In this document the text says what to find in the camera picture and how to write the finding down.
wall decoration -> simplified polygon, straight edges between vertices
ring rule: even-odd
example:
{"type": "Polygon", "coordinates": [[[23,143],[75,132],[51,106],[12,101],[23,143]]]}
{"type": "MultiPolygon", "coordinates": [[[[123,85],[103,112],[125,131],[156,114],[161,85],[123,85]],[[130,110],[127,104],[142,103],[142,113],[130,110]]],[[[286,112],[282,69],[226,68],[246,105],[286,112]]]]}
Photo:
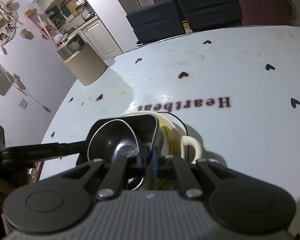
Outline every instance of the wall decoration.
{"type": "MultiPolygon", "coordinates": [[[[4,4],[0,0],[0,49],[6,54],[6,50],[2,47],[7,42],[12,40],[16,34],[16,23],[18,21],[18,14],[16,10],[13,10],[13,0],[9,0],[4,4]]],[[[32,15],[37,15],[36,9],[28,10],[25,16],[31,17],[32,15]]],[[[29,32],[23,29],[20,33],[23,37],[26,37],[29,32]]],[[[51,113],[51,110],[37,101],[31,94],[26,91],[26,87],[20,81],[20,77],[14,73],[12,76],[1,64],[0,64],[0,95],[4,96],[8,89],[14,86],[17,90],[22,92],[24,95],[31,97],[35,102],[42,106],[42,108],[51,113]]]]}
{"type": "Polygon", "coordinates": [[[7,8],[12,4],[13,0],[8,1],[6,4],[0,0],[0,48],[13,39],[16,34],[18,14],[16,11],[10,11],[7,8]]]}
{"type": "Polygon", "coordinates": [[[25,12],[25,17],[27,21],[33,25],[40,33],[41,37],[43,39],[47,39],[50,42],[54,44],[56,48],[58,46],[55,44],[54,39],[52,39],[51,34],[53,33],[52,31],[52,25],[45,25],[40,17],[40,15],[37,13],[37,9],[30,9],[25,12]]]}
{"type": "Polygon", "coordinates": [[[28,102],[25,101],[24,99],[22,99],[19,106],[21,106],[21,108],[23,108],[25,110],[26,107],[28,106],[28,102]]]}

